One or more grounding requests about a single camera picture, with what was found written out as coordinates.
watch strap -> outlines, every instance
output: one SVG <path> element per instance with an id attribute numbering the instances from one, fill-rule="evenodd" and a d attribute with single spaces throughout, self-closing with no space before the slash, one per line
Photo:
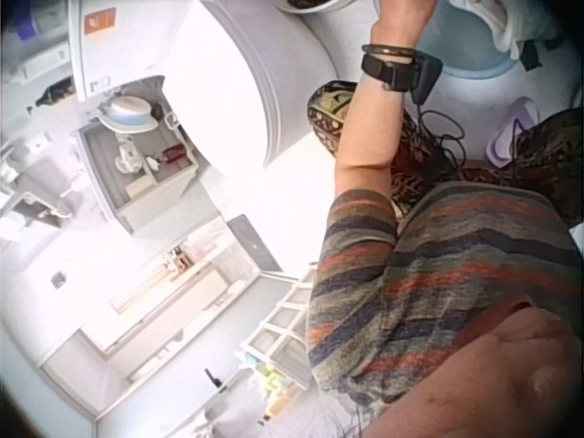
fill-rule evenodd
<path id="1" fill-rule="evenodd" d="M 402 64 L 384 61 L 369 54 L 363 56 L 361 68 L 372 78 L 383 82 L 387 89 L 400 92 L 414 89 L 420 76 L 419 66 L 415 62 Z"/>

white shelf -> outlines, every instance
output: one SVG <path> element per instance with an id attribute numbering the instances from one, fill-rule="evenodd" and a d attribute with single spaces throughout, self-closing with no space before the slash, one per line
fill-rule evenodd
<path id="1" fill-rule="evenodd" d="M 245 352 L 272 365 L 304 390 L 312 380 L 305 339 L 312 278 L 310 269 L 241 344 Z"/>

wrist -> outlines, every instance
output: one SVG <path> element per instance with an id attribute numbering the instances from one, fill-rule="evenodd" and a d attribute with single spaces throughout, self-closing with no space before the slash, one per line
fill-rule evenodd
<path id="1" fill-rule="evenodd" d="M 401 31 L 395 26 L 387 26 L 376 23 L 371 28 L 371 43 L 385 46 L 415 48 L 420 40 L 420 35 L 411 30 Z"/>

patterned fabric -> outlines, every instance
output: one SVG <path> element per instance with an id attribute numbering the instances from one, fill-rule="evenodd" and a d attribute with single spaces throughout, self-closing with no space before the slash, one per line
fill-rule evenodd
<path id="1" fill-rule="evenodd" d="M 333 81 L 308 102 L 308 119 L 333 155 L 357 84 Z M 515 162 L 504 169 L 473 162 L 454 169 L 443 151 L 403 114 L 401 144 L 391 165 L 392 201 L 400 222 L 434 187 L 449 181 L 491 183 L 546 196 L 569 227 L 582 222 L 582 109 L 556 114 L 518 137 Z"/>
<path id="2" fill-rule="evenodd" d="M 525 306 L 581 336 L 582 257 L 544 196 L 447 182 L 398 235 L 391 204 L 351 191 L 330 209 L 308 310 L 320 388 L 378 415 L 466 343 Z"/>

striped sleeve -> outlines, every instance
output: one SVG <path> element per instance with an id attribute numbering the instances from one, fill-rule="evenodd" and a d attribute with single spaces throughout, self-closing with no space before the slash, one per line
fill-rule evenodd
<path id="1" fill-rule="evenodd" d="M 308 309 L 308 359 L 323 391 L 360 373 L 379 339 L 383 273 L 396 241 L 390 202 L 378 193 L 349 191 L 337 198 Z"/>

